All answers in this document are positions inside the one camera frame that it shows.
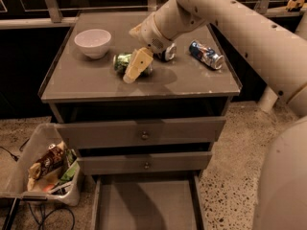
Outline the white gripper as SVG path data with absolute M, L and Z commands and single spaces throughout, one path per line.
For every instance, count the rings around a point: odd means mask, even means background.
M 123 77 L 125 83 L 133 83 L 152 63 L 154 54 L 162 53 L 169 47 L 169 40 L 157 28 L 154 16 L 153 12 L 142 23 L 129 31 L 129 34 L 144 47 L 132 52 L 130 63 Z

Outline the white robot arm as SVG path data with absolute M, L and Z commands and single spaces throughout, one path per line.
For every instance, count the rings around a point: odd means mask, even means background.
M 253 230 L 307 230 L 307 40 L 236 0 L 168 0 L 130 30 L 142 47 L 124 81 L 135 81 L 180 35 L 209 22 L 299 119 L 272 143 L 257 194 Z

